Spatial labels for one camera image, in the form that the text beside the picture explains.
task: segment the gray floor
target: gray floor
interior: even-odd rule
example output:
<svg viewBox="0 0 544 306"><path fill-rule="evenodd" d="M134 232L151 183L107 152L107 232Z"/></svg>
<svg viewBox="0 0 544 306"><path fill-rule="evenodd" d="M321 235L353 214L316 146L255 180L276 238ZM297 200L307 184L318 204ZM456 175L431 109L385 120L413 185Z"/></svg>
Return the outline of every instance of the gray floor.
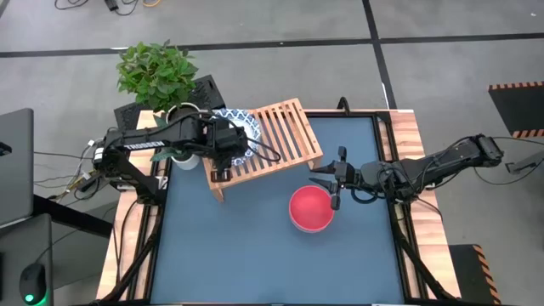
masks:
<svg viewBox="0 0 544 306"><path fill-rule="evenodd" d="M544 3L536 0L371 0L371 5L381 37L544 28ZM365 12L356 0L163 0L155 8L139 4L124 18L109 13L101 1L58 11L53 0L11 0L0 18L0 52L112 48L168 38L192 44L369 36ZM428 153L469 134L507 136L487 86L544 80L543 40L382 48L398 107L416 111ZM299 97L307 108L333 107L343 95L352 107L385 107L370 45L202 51L195 56L199 75L213 75L229 106L252 108ZM132 100L116 91L117 61L116 55L0 59L0 113L33 108L36 150L79 155L90 139L115 125L112 110ZM501 146L506 161L538 149L507 141ZM37 156L35 179L71 174L75 165L76 160ZM502 167L482 175L510 179ZM541 304L544 191L538 183L543 177L539 169L518 184L495 187L466 171L438 191L449 243L482 245L504 303ZM42 196L59 191L37 188ZM104 189L74 207L101 216L117 197L114 190ZM54 234L66 230L56 227ZM63 242L54 249L56 304L88 302L98 285L94 275L107 241L79 234ZM70 255L81 249L84 256Z"/></svg>

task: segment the black floor line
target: black floor line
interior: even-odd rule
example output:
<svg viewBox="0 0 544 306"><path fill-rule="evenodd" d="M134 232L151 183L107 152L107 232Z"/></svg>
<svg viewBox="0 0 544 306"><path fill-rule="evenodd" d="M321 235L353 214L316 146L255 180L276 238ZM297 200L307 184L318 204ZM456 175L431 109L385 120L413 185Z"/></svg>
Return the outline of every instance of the black floor line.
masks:
<svg viewBox="0 0 544 306"><path fill-rule="evenodd" d="M5 11L6 8L8 7L8 3L9 3L9 0L3 0L2 3L0 3L0 18L2 18L3 11Z"/></svg>
<svg viewBox="0 0 544 306"><path fill-rule="evenodd" d="M316 46L353 46L370 44L370 38L325 38L305 39L287 41L263 41L263 42L226 42L226 43L205 43L194 45L178 45L178 49L189 51L212 51L212 50L233 50L251 48L292 48L292 47L316 47ZM73 55L100 55L118 54L125 48L92 48L72 50L49 50L49 51L13 51L0 52L0 58L18 57L45 57L45 56L73 56Z"/></svg>
<svg viewBox="0 0 544 306"><path fill-rule="evenodd" d="M376 21L374 20L374 14L372 13L371 2L370 0L362 0L362 2L363 7L365 8L368 29L371 33L372 47L374 48L374 54L376 55L377 69L380 73L380 79L382 79L383 88L385 90L385 99L387 100L389 109L396 109L397 102L394 99L393 86L391 86L388 67L385 64L385 57L383 56L382 45L379 39L380 37L377 34Z"/></svg>
<svg viewBox="0 0 544 306"><path fill-rule="evenodd" d="M519 34L487 34L487 35L458 35L441 37L388 37L380 38L381 44L396 43L461 43L461 42L491 42L502 40L539 39L544 38L544 33L519 33Z"/></svg>

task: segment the red bowl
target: red bowl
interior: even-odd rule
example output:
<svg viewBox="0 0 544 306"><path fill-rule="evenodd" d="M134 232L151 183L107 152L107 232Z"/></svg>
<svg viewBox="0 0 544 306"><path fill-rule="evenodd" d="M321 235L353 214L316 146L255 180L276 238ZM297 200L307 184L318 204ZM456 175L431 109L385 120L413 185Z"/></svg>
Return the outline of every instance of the red bowl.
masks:
<svg viewBox="0 0 544 306"><path fill-rule="evenodd" d="M334 217L331 196L314 185L301 187L289 201L289 216L299 230L307 233L322 231Z"/></svg>

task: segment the blue and white plate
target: blue and white plate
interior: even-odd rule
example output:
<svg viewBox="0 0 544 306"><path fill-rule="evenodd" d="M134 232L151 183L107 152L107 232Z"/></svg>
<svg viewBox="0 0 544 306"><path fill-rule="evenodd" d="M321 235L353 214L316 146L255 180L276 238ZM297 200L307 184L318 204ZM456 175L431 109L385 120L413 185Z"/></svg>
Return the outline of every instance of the blue and white plate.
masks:
<svg viewBox="0 0 544 306"><path fill-rule="evenodd" d="M221 116L223 118L231 120L232 123L234 123L237 127L244 127L244 131L246 131L246 135L249 139L254 139L259 142L261 141L261 127L258 124L258 120L256 120L255 117L247 110L221 109L214 110L213 113L216 116ZM258 144L255 144L251 141L248 141L248 145L253 150L258 149ZM247 150L246 154L243 157L233 158L232 165L240 166L248 158L252 157L253 154L254 153L251 150Z"/></svg>

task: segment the potted plant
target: potted plant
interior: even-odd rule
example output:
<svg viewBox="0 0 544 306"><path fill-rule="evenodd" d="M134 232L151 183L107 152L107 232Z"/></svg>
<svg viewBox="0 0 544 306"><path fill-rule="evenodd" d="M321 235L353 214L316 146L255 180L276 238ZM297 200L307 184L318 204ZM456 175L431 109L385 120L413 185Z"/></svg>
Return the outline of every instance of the potted plant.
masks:
<svg viewBox="0 0 544 306"><path fill-rule="evenodd" d="M154 115L155 123L159 128L167 126L167 122L159 116ZM184 170L190 170L198 165L200 158L189 152L183 152L176 148L162 148L161 151L154 154L151 157L152 162L159 162L167 158L172 158L172 160L178 165L178 167Z"/></svg>
<svg viewBox="0 0 544 306"><path fill-rule="evenodd" d="M196 88L193 79L198 68L189 62L194 57L187 50L179 52L175 46L168 47L169 43L148 46L139 42L120 54L122 62L116 68L119 92L136 94L137 104L148 105L154 112L170 112L167 120L172 120Z"/></svg>

